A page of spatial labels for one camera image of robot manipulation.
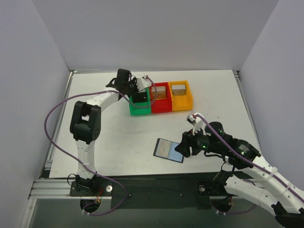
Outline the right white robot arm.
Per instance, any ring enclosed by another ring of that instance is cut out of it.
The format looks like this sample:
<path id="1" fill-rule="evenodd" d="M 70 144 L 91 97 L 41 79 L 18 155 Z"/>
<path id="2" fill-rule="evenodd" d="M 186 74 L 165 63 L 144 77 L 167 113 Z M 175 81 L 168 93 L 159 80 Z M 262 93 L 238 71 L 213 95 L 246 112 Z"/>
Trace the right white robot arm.
<path id="1" fill-rule="evenodd" d="M 220 170 L 213 182 L 227 194 L 240 196 L 270 212 L 285 228 L 304 226 L 304 192 L 284 178 L 271 166 L 262 154 L 247 141 L 234 138 L 224 132 L 220 122 L 202 126 L 202 120 L 190 121 L 193 128 L 182 134 L 175 148 L 186 158 L 204 152 L 212 153 L 223 162 L 249 175 L 261 187 L 238 178 L 230 171 Z"/>

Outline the black leather card holder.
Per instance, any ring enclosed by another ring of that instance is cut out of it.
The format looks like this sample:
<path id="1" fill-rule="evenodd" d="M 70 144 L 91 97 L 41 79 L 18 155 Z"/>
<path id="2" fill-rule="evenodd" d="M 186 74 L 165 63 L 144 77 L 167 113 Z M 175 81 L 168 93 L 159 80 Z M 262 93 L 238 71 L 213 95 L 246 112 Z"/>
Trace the black leather card holder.
<path id="1" fill-rule="evenodd" d="M 162 138 L 158 138 L 153 152 L 154 157 L 166 159 L 173 162 L 183 163 L 184 156 L 175 151 L 179 144 Z"/>

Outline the black VIP card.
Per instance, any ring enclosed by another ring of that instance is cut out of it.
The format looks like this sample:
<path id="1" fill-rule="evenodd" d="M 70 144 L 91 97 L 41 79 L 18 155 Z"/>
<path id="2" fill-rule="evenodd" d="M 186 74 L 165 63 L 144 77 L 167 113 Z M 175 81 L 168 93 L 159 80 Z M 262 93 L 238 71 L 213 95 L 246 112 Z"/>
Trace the black VIP card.
<path id="1" fill-rule="evenodd" d="M 132 96 L 133 103 L 146 103 L 148 101 L 147 92 L 136 93 Z"/>

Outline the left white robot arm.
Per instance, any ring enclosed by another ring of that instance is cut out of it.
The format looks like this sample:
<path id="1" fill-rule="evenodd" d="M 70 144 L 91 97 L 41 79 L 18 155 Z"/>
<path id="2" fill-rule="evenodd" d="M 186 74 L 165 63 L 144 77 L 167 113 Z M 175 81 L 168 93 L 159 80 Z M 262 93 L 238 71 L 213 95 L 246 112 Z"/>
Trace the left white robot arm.
<path id="1" fill-rule="evenodd" d="M 95 141 L 102 131 L 102 112 L 123 95 L 131 96 L 136 92 L 137 79 L 132 78 L 129 70 L 119 69 L 101 94 L 75 103 L 70 132 L 76 141 L 77 158 L 81 161 L 76 174 L 77 185 L 91 191 L 97 188 L 94 150 Z"/>

